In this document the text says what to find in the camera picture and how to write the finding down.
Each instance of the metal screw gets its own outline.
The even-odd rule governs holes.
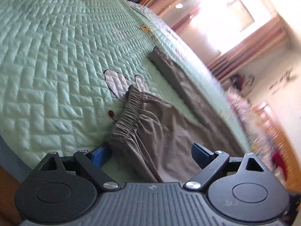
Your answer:
[[[191,190],[199,189],[201,187],[201,184],[195,181],[187,182],[185,185],[188,189]]]
[[[105,182],[103,184],[103,187],[106,188],[106,189],[112,190],[112,189],[118,188],[119,185],[116,182]]]

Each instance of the red object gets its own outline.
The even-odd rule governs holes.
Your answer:
[[[283,158],[282,158],[279,150],[277,150],[273,154],[272,161],[274,162],[274,164],[276,165],[276,167],[281,167],[281,169],[283,170],[283,174],[284,174],[285,180],[287,180],[286,166],[285,166],[284,160],[283,160]]]
[[[238,75],[238,77],[237,77],[237,81],[238,81],[238,83],[240,84],[240,86],[242,87],[242,85],[243,85],[243,82],[244,82],[244,79],[243,79],[243,77],[241,77],[240,75]]]

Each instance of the mint green quilt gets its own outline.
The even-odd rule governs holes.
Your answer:
[[[108,111],[118,117],[123,110],[104,80],[107,69],[132,81],[141,76],[153,94],[195,120],[147,59],[156,45],[179,62],[249,151],[216,79],[179,38],[159,30],[136,6],[125,0],[0,4],[0,135],[30,167],[50,151],[70,156],[107,140],[115,124]],[[143,23],[156,40],[139,29]]]

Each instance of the triangular cutout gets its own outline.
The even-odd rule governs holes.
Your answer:
[[[246,170],[263,172],[262,167],[257,163],[257,161],[254,158],[249,158],[248,164],[246,165]]]
[[[56,165],[54,157],[50,157],[48,161],[41,167],[40,171],[51,171],[56,170],[58,167]]]

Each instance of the window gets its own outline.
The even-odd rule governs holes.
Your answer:
[[[225,53],[270,19],[261,0],[203,0],[191,24]]]

